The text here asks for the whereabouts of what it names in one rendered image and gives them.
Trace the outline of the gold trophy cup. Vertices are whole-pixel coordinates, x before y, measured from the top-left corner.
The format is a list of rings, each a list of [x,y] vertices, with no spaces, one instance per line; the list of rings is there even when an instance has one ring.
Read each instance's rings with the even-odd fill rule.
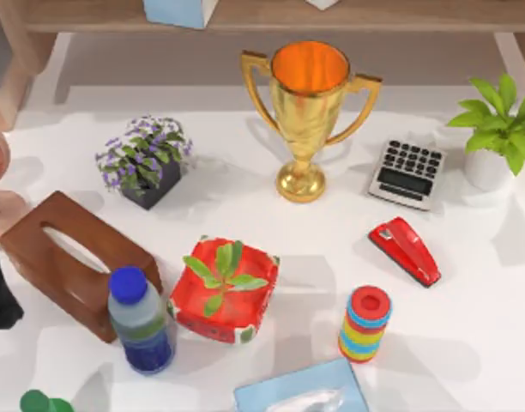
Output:
[[[271,58],[243,51],[240,64],[256,111],[282,136],[293,155],[276,176],[277,191],[295,203],[318,199],[326,179],[312,158],[323,147],[347,139],[365,122],[377,101],[382,79],[352,75],[342,51],[315,40],[284,45]],[[362,90],[368,96],[358,117],[334,136],[345,95]]]

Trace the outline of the green plant in red pot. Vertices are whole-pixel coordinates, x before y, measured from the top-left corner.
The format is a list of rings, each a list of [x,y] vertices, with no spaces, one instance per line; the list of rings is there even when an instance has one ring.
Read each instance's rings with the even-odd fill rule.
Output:
[[[257,334],[280,258],[240,240],[202,236],[167,301],[172,318],[200,336],[245,344]]]

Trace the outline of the purple flowers in black pot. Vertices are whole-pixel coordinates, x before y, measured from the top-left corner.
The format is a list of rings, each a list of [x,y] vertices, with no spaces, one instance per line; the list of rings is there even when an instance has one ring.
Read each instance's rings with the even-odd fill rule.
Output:
[[[94,159],[107,189],[149,210],[186,173],[192,149],[177,120],[144,115],[108,140]]]

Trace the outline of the silver calculator with black keys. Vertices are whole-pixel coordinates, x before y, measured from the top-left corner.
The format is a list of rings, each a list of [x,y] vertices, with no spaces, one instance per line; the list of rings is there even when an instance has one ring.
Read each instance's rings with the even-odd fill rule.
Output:
[[[367,193],[412,209],[430,211],[447,154],[439,148],[388,140]]]

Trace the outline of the red stapler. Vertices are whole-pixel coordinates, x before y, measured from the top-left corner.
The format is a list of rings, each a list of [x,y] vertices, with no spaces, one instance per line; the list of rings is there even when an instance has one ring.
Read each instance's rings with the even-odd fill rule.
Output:
[[[401,217],[379,224],[368,233],[368,239],[425,288],[441,279],[425,243]]]

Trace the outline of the stack of coloured rings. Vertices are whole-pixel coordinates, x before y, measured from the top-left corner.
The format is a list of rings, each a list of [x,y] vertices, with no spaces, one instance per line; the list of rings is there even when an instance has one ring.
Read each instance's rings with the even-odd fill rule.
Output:
[[[365,363],[377,353],[392,313],[389,296],[375,286],[356,288],[347,302],[338,347],[351,362]]]

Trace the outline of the clear bottle with blue cap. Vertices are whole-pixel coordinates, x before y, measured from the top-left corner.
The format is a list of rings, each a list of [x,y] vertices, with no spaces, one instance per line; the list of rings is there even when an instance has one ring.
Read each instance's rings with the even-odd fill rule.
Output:
[[[126,360],[141,374],[165,369],[175,355],[166,310],[156,287],[136,266],[114,270],[107,308]]]

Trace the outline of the wooden open shelf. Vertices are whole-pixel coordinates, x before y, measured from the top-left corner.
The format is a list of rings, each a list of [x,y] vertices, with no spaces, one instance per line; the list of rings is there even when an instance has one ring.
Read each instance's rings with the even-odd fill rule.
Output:
[[[219,0],[202,31],[149,22],[142,0],[0,0],[0,22],[29,77],[60,34],[69,52],[48,109],[95,113],[250,108],[239,53],[325,39],[387,90],[459,88],[506,62],[495,33],[513,33],[525,60],[525,0]]]

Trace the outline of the light blue tissue box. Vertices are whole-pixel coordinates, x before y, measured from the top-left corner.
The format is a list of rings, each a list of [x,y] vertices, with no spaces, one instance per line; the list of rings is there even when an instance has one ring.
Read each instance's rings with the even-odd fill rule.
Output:
[[[234,398],[235,412],[370,412],[342,357],[241,386]]]

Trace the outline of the brown wooden tissue box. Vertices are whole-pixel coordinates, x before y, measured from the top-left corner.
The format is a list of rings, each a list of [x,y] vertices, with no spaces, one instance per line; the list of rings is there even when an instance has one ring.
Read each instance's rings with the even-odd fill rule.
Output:
[[[163,291],[150,253],[61,191],[54,191],[6,231],[0,244],[26,280],[100,340],[111,343],[117,338],[107,310],[109,276],[60,248],[44,232],[45,227],[78,241],[109,270],[139,267]]]

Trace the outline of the blue and white box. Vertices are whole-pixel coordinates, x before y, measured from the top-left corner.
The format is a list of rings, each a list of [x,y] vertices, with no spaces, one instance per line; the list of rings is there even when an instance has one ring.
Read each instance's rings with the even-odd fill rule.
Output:
[[[142,0],[149,22],[203,30],[220,0]]]

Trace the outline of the green plant in white pot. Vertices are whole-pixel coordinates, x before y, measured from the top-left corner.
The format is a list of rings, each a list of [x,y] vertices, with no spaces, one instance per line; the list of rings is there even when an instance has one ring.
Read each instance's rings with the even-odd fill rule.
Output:
[[[472,131],[465,144],[468,182],[484,192],[502,190],[525,166],[525,97],[515,107],[516,84],[507,73],[496,87],[479,78],[470,83],[483,99],[459,101],[464,111],[446,125]]]

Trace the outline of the green bottle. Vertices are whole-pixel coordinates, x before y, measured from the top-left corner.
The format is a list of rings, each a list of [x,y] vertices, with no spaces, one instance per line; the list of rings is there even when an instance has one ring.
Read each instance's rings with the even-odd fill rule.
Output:
[[[75,412],[68,401],[48,397],[36,389],[26,391],[21,396],[19,406],[21,412]]]

